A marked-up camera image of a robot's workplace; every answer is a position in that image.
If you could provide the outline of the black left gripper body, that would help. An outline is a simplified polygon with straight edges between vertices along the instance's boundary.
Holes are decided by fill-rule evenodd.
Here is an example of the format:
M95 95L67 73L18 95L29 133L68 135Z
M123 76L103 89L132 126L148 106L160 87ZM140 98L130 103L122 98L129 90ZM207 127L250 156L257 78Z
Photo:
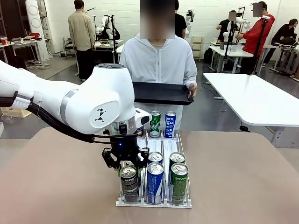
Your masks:
M139 154L137 134L110 137L112 154L120 161L136 161Z

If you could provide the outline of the blue Pocari Sweat can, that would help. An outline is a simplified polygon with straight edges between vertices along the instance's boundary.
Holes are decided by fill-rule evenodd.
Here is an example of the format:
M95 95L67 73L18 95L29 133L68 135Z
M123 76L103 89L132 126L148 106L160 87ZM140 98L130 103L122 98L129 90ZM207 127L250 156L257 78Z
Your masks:
M160 204L162 200L164 167L159 162L147 166L147 203Z
M150 152L148 157L148 164L153 162L163 163L163 155L160 152Z
M169 111L165 114L165 138L173 138L175 134L176 113Z

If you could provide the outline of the black plastic tray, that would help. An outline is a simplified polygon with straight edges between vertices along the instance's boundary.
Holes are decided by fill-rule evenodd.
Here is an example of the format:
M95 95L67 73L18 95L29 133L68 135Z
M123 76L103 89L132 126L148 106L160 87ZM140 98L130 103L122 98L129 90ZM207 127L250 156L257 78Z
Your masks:
M185 85L133 82L135 103L183 105L194 102Z

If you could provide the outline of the person's left forearm white sleeve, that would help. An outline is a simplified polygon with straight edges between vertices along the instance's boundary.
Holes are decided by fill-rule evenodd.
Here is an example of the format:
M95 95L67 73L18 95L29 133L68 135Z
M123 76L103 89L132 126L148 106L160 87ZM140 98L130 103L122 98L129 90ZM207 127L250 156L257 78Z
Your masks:
M184 73L183 84L188 88L191 88L193 85L197 87L196 77L197 77L196 69L186 69Z

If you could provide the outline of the person in white hoodie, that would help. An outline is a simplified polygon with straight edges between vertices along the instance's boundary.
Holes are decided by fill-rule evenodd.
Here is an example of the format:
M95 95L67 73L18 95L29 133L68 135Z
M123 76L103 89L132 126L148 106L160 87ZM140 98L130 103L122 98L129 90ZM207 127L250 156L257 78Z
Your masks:
M197 67L189 43L175 35L175 0L140 0L140 19L119 63L134 82L184 85L185 70Z

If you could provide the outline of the person in beige jacket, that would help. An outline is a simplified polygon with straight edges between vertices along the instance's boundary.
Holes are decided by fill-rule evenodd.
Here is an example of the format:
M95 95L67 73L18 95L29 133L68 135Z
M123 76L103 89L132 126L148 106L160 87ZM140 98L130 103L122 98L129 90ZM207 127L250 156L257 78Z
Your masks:
M68 17L70 38L77 54L79 78L83 82L92 74L95 47L95 28L91 18L84 13L84 6L83 0L74 0L76 11Z

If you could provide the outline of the person in black t-shirt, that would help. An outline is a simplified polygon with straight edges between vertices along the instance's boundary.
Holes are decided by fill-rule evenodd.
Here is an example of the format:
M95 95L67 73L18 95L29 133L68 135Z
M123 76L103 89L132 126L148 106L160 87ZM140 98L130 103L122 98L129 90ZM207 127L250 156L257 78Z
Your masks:
M175 0L175 28L174 28L175 35L182 39L185 39L187 24L185 18L177 13L178 9L179 9L179 1Z

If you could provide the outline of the person in black shirt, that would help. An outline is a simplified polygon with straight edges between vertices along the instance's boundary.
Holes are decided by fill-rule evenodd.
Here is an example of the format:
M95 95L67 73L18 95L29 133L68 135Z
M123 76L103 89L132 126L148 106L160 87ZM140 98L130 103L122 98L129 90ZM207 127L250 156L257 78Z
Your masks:
M220 42L225 41L224 33L227 33L227 35L229 35L229 32L230 32L230 28L228 29L229 23L230 23L230 20L227 18L227 19L221 21L216 27L217 30L220 30L220 33L218 36L218 40Z

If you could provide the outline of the bending person in black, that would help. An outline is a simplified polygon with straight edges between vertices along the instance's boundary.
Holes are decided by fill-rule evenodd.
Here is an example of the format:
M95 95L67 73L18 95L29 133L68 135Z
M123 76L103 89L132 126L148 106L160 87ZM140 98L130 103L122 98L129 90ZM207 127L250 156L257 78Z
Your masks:
M272 46L277 46L277 43L279 43L282 39L284 38L296 38L297 34L294 33L295 28L298 25L298 20L297 19L291 19L288 24L284 24L273 36L271 40L271 45ZM266 55L262 67L264 68L272 58L273 54L275 52L275 49L272 48L269 50L268 54Z

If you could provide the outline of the person's left hand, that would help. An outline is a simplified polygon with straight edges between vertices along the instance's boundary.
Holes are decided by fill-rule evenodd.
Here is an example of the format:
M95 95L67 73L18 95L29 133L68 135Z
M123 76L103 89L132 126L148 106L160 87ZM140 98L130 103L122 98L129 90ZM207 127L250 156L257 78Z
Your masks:
M188 87L188 89L189 89L188 98L191 98L191 97L194 98L196 96L196 94L197 94L197 88L198 88L198 86L195 83L191 83L189 85L189 87Z

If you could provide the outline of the white can dispenser rack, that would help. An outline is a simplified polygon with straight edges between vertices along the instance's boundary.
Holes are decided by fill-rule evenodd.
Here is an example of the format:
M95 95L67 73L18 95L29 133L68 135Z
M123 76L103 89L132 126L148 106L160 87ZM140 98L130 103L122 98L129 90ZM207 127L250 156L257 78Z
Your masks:
M147 203L147 167L141 172L142 183L139 187L139 198L138 202L134 204L125 203L124 195L122 192L122 185L120 179L120 190L119 197L116 201L117 206L131 206L131 207L164 207L164 208L192 208L191 201L191 186L189 177L186 181L186 191L184 203L181 205L171 204L171 170L169 170L169 157L171 153L181 152L184 154L183 146L181 144L181 138L179 132L176 132L174 138L165 138L164 134L161 133L158 138L152 138L148 134L137 139L137 144L140 148L148 147L150 152L160 152L163 155L163 167L164 167L164 181L162 200L160 204L149 204ZM122 162L122 168L125 167L125 161Z

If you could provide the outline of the black backpack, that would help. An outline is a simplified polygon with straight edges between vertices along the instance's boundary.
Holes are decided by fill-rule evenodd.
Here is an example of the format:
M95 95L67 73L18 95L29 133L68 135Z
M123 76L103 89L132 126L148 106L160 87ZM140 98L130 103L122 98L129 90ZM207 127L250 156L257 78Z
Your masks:
M213 61L214 51L208 48L204 53L203 63L211 63Z

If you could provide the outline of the large white table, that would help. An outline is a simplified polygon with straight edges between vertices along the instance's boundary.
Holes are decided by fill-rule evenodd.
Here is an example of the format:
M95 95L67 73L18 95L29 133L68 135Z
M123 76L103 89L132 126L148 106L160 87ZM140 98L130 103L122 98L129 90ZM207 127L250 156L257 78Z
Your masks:
M299 149L299 99L255 75L204 73L203 76L229 107L250 126L273 130L276 148Z

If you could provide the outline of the white cluttered table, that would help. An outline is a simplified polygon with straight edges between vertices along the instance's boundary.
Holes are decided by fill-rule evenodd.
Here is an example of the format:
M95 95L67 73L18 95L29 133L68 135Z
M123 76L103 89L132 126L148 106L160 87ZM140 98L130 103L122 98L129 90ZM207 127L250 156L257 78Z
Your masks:
M0 43L0 52L3 53L4 56L4 62L8 63L8 59L7 59L7 55L5 52L6 47L12 47L12 51L14 53L14 55L16 55L15 50L16 49L23 49L26 47L34 47L35 51L36 51L36 61L38 61L40 64L42 64L42 59L40 56L40 50L39 50L39 45L38 45L39 41L36 40L31 40L31 41L24 41L22 43L14 43L14 42L7 42L7 44L2 44Z

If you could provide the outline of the white tower air conditioner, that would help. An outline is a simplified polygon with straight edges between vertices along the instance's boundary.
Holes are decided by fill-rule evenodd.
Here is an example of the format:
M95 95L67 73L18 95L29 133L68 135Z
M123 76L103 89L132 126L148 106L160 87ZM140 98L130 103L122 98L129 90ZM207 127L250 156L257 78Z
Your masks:
M25 0L30 33L37 37L38 56L42 61L48 61L53 53L53 42L44 0Z

